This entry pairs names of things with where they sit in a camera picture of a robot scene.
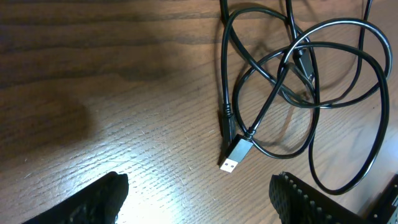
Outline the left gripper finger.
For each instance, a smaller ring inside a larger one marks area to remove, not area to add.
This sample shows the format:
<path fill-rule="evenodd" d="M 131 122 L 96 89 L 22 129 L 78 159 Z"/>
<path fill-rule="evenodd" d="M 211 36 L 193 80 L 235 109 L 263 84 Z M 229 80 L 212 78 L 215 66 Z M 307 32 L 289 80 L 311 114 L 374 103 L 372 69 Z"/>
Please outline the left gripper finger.
<path fill-rule="evenodd" d="M 115 224 L 128 192 L 127 174 L 110 172 L 24 224 Z"/>

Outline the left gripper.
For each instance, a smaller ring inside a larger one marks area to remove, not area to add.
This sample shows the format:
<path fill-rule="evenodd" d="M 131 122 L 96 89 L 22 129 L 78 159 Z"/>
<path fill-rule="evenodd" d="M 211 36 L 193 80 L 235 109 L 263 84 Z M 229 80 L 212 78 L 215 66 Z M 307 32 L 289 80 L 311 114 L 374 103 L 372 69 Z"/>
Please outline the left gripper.
<path fill-rule="evenodd" d="M 282 223 L 361 224 L 364 219 L 345 209 L 289 172 L 273 175 L 269 198 Z M 383 190 L 365 223 L 397 224 L 397 174 Z"/>

